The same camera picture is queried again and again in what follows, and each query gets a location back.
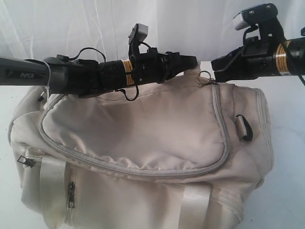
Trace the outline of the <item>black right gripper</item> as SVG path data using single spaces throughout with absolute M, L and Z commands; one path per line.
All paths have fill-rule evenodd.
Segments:
M 211 62 L 216 81 L 225 83 L 276 76 L 278 74 L 275 64 L 277 44 L 272 39 L 268 42 L 262 41 L 258 36 L 247 38 L 244 47 L 239 47 Z

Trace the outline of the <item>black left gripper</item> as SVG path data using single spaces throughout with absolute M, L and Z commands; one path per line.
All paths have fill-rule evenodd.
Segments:
M 193 69 L 197 66 L 195 56 L 180 55 L 179 52 L 157 52 L 157 49 L 149 49 L 147 53 L 140 53 L 139 49 L 130 49 L 131 85 L 148 83 L 164 83 L 177 74 Z

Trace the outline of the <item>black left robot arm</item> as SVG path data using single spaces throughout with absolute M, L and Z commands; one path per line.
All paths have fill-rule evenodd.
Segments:
M 1 58 L 0 84 L 46 86 L 52 94 L 73 94 L 90 98 L 149 83 L 164 83 L 177 74 L 197 66 L 194 56 L 179 52 L 131 54 L 129 59 L 99 63 L 95 60 L 70 60 L 67 56 L 44 61 Z

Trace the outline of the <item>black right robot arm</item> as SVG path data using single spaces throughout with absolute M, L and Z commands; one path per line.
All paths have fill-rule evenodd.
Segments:
M 304 76 L 305 39 L 286 39 L 281 25 L 252 25 L 241 47 L 211 62 L 216 81 Z

